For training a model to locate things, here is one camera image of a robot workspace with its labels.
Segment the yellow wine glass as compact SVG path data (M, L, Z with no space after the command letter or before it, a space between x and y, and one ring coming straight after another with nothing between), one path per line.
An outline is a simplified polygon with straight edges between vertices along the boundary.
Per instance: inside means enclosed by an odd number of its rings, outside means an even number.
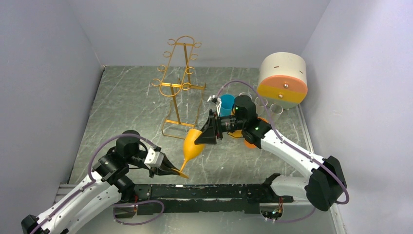
M184 162L181 169L172 169L173 172L177 173L178 176L188 179L189 177L183 173L186 164L195 159L204 149L204 144L195 144L195 140L201 135L201 131L197 129L190 129L183 143L183 156Z
M229 136L231 136L232 138L235 138L235 139L239 139L239 138L244 138L243 137L243 135L242 135L242 131L241 130L236 130L236 131L234 131L234 132L228 132L227 133Z

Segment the blue wine glass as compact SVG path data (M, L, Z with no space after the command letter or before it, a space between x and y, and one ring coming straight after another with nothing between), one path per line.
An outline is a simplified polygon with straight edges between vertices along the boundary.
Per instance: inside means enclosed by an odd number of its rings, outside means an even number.
M235 97L231 94L224 94L221 96L220 117L231 115L234 105Z

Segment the orange wine glass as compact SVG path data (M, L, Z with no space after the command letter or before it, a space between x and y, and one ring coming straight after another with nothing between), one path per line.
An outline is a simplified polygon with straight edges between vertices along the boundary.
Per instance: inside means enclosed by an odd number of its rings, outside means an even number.
M250 149L261 149L261 140L270 129L271 125L268 121L265 118L258 117L256 121L250 123L242 130L244 144Z

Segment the gold wire glass rack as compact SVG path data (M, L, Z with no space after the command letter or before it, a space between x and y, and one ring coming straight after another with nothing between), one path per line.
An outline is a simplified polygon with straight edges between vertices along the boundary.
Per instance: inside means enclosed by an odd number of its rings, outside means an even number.
M190 66L190 62L195 61L198 58L198 54L193 50L200 48L202 43L196 41L191 36L183 35L176 39L168 39L167 44L172 47L170 51L163 52L163 57L167 58L168 62L166 65L162 64L157 66L157 71L162 74L162 77L154 78L150 84L153 87L157 87L162 96L171 99L169 112L161 124L162 135L177 139L185 139L188 131L190 129L194 129L198 123L202 98L206 89L205 83L203 85L197 85L191 81L191 75L195 73L195 68ZM183 74L178 76L176 82L167 81L168 70L170 68L172 58L174 53L180 47L183 48L183 55L185 59ZM177 97L185 92L190 94L193 90L200 91L200 101L195 114L195 119L192 123L190 123L181 118L181 115L179 114Z

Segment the clear wine glass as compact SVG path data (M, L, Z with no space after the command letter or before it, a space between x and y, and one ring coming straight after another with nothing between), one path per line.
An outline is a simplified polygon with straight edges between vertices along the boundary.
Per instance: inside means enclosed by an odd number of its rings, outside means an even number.
M238 96L247 96L249 98L252 98L252 95L250 93L247 93L247 92L241 92L241 93L238 94Z
M260 97L256 97L254 100L255 106L256 106L256 113L257 115L262 115L265 111L265 108L268 104L267 99L265 98L260 98Z
M276 123L283 113L283 107L277 103L273 103L269 108L272 123Z

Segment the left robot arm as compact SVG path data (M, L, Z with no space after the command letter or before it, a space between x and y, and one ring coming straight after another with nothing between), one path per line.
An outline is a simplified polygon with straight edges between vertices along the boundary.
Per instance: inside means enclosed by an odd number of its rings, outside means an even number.
M150 177L181 176L176 168L150 140L137 131L127 130L103 143L93 154L87 175L59 202L39 215L28 215L22 222L25 234L71 234L110 206L130 208L158 200L140 200L135 183L127 176L130 166L146 169Z

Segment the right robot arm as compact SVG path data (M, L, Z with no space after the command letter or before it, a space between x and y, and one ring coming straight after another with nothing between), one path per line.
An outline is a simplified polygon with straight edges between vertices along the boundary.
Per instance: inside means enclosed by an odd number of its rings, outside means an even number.
M249 144L278 156L302 175L271 177L269 185L263 188L267 201L274 202L280 196L300 197L320 211L328 211L333 204L339 204L341 195L346 195L343 204L349 202L346 180L337 158L314 154L274 130L269 122L258 118L256 105L249 96L237 96L232 111L234 113L221 117L210 110L205 125L195 131L191 143L215 145L225 133L241 131Z

